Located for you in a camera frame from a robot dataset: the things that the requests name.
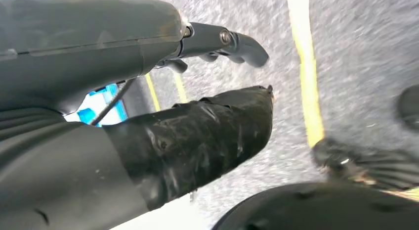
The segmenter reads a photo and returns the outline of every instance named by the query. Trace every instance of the metal bolt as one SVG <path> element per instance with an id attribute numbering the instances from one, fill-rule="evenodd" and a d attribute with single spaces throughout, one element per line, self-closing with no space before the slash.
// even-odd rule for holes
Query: metal bolt
<path id="1" fill-rule="evenodd" d="M 186 27 L 185 34 L 183 35 L 184 38 L 191 36 L 192 32 L 189 27 Z"/>
<path id="2" fill-rule="evenodd" d="M 221 42 L 225 45 L 228 45 L 231 42 L 230 33 L 227 30 L 222 30 L 220 32 Z"/>

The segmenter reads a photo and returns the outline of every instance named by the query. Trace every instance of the cable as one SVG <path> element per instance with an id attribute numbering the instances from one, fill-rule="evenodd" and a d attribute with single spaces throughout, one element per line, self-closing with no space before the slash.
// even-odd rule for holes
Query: cable
<path id="1" fill-rule="evenodd" d="M 131 87 L 132 83 L 134 83 L 136 78 L 129 79 L 125 82 L 125 85 L 118 91 L 118 93 L 112 98 L 111 102 L 103 109 L 97 116 L 92 120 L 90 123 L 91 125 L 96 126 L 105 116 L 109 113 L 109 111 L 114 108 L 116 103 L 122 98 L 122 96 L 128 91 L 129 87 Z"/>

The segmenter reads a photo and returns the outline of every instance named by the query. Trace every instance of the black shoe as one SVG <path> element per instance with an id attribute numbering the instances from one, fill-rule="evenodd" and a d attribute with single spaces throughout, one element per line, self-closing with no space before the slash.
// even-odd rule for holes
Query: black shoe
<path id="1" fill-rule="evenodd" d="M 381 150 L 347 145 L 330 138 L 312 150 L 315 163 L 327 169 L 329 180 L 388 191 L 419 186 L 419 161 L 404 150 Z"/>
<path id="2" fill-rule="evenodd" d="M 419 85 L 411 86 L 400 94 L 397 111 L 407 127 L 419 132 Z"/>

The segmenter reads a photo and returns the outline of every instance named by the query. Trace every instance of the yellow floor marking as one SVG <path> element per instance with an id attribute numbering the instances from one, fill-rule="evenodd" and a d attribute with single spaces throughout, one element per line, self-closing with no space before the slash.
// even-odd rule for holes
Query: yellow floor marking
<path id="1" fill-rule="evenodd" d="M 309 0 L 287 0 L 293 39 L 300 56 L 301 100 L 307 141 L 313 147 L 324 138 L 317 89 L 316 59 L 311 39 Z"/>
<path id="2" fill-rule="evenodd" d="M 176 84 L 177 94 L 179 95 L 181 103 L 187 103 L 188 98 L 186 96 L 185 88 L 182 82 L 182 77 L 178 73 L 174 73 L 174 83 Z"/>
<path id="3" fill-rule="evenodd" d="M 150 90 L 151 98 L 153 99 L 154 108 L 156 111 L 160 111 L 159 100 L 157 100 L 156 91 L 154 90 L 153 81 L 151 81 L 150 73 L 145 75 L 147 81 L 148 89 Z"/>

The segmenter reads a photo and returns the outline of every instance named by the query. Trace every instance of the gray carpet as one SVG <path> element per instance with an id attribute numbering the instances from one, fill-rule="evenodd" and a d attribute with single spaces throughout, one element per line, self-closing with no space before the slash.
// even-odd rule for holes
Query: gray carpet
<path id="1" fill-rule="evenodd" d="M 217 24 L 257 39 L 270 54 L 262 69 L 226 58 L 188 59 L 188 98 L 271 84 L 277 98 L 268 146 L 198 190 L 194 204 L 210 228 L 243 199 L 270 187 L 321 180 L 306 144 L 299 57 L 286 0 L 172 0 L 190 21 Z M 310 0 L 326 134 L 340 141 L 415 150 L 419 139 L 395 118 L 397 95 L 419 83 L 419 0 Z M 153 71 L 162 108 L 179 102 L 169 70 Z"/>

